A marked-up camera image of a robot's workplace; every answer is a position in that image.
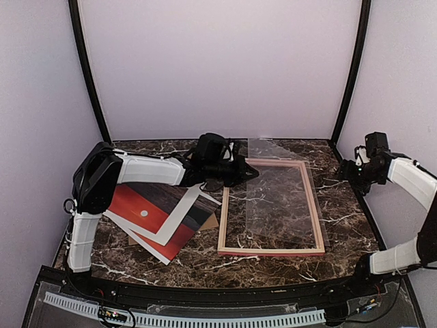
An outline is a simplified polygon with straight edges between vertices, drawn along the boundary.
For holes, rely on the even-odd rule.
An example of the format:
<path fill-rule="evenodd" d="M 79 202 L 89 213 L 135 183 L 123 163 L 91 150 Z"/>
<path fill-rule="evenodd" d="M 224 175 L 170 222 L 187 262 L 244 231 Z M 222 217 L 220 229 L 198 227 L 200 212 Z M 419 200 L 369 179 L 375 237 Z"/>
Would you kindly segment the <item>clear acrylic sheet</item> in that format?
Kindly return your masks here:
<path fill-rule="evenodd" d="M 266 139 L 248 140 L 246 233 L 254 248 L 315 249 L 330 246 L 308 160 Z"/>

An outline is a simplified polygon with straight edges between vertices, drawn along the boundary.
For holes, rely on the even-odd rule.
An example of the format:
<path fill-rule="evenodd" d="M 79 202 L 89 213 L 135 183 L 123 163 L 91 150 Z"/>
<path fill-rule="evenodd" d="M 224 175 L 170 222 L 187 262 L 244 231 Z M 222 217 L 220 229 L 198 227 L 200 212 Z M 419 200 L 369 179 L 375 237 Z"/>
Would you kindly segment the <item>brown cardboard backing board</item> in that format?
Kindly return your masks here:
<path fill-rule="evenodd" d="M 199 228 L 199 231 L 203 230 L 209 230 L 212 228 L 217 228 L 219 226 L 219 222 L 216 218 L 215 214 L 211 214 L 211 216 L 204 222 L 204 224 Z M 130 236 L 128 237 L 128 244 L 129 245 L 137 245 L 138 242 L 136 242 L 133 238 Z"/>

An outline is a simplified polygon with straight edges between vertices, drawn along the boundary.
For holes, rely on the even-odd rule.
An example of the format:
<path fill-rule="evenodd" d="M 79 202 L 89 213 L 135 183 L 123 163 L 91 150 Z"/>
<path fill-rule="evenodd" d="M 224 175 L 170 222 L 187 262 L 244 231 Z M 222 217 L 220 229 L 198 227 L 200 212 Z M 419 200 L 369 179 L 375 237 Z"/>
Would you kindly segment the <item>red sunset photo print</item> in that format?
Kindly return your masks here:
<path fill-rule="evenodd" d="M 148 212 L 151 212 L 153 206 L 158 208 L 158 213 L 152 216 L 152 222 L 145 225 L 145 229 L 156 232 L 162 224 L 163 216 L 169 215 L 175 208 L 176 204 L 182 199 L 188 188 L 175 187 L 167 184 L 156 183 L 141 183 L 130 182 L 120 184 L 117 187 L 125 185 L 131 188 L 134 192 L 144 197 L 151 205 L 142 205 L 135 202 L 133 206 L 128 205 L 129 209 L 133 209 L 135 213 L 140 213 L 140 218 L 145 219 Z M 160 260 L 163 264 L 169 264 L 180 250 L 189 242 L 204 222 L 215 214 L 215 210 L 221 203 L 213 197 L 201 191 L 201 194 L 186 214 L 182 223 L 175 231 L 169 242 L 165 245 L 159 245 L 150 239 L 147 239 L 136 232 L 116 223 L 123 231 L 125 231 L 131 238 L 133 238 L 140 246 L 150 252 L 155 258 Z"/>

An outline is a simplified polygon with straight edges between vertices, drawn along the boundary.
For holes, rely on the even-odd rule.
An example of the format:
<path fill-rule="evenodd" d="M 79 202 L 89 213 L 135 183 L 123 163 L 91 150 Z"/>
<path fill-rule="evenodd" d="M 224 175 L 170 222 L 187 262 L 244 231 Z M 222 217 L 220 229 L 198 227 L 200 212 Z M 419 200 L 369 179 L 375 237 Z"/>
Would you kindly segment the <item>white photo mat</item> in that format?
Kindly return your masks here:
<path fill-rule="evenodd" d="M 167 216 L 163 216 L 164 220 L 156 232 L 145 229 L 145 225 L 152 222 L 152 215 L 158 213 L 158 208 L 153 206 L 152 211 L 148 212 L 147 217 L 141 219 L 140 213 L 135 213 L 133 209 L 128 208 L 128 205 L 133 206 L 135 202 L 139 203 L 140 206 L 145 204 L 151 205 L 151 203 L 125 185 L 116 188 L 113 201 L 103 215 L 116 223 L 120 223 L 122 226 L 126 226 L 133 232 L 165 246 L 201 194 L 199 187 L 200 185 L 196 184 L 194 187 L 187 189 L 172 212 Z"/>

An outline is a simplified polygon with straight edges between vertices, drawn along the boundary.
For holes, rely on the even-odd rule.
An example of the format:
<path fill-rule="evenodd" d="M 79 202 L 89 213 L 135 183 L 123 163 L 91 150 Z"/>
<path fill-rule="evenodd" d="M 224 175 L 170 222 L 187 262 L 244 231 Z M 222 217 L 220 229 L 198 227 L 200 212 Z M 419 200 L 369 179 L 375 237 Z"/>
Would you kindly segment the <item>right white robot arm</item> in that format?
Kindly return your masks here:
<path fill-rule="evenodd" d="M 405 154 L 389 148 L 386 133 L 373 132 L 365 136 L 365 144 L 354 149 L 353 160 L 342 160 L 338 177 L 364 196 L 373 184 L 391 182 L 412 196 L 427 211 L 418 234 L 405 243 L 384 251 L 361 256 L 348 290 L 362 297 L 373 288 L 375 277 L 404 274 L 412 270 L 436 269 L 436 176 Z"/>

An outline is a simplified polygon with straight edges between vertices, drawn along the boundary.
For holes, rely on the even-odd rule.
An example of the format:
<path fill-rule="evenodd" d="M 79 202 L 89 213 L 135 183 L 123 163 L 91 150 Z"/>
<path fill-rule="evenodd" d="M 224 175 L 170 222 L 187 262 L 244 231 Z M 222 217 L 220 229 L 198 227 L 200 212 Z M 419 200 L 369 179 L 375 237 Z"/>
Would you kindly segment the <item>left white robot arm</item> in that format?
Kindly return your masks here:
<path fill-rule="evenodd" d="M 156 183 L 184 187 L 186 193 L 156 232 L 130 223 L 141 236 L 165 246 L 210 180 L 226 188 L 235 187 L 259 176 L 239 153 L 238 141 L 214 133 L 203 134 L 185 154 L 167 156 L 135 154 L 99 142 L 73 175 L 72 215 L 67 234 L 66 268 L 71 289 L 82 298 L 96 293 L 96 282 L 85 272 L 91 269 L 91 251 L 100 218 L 110 211 L 118 186 L 129 183 Z"/>

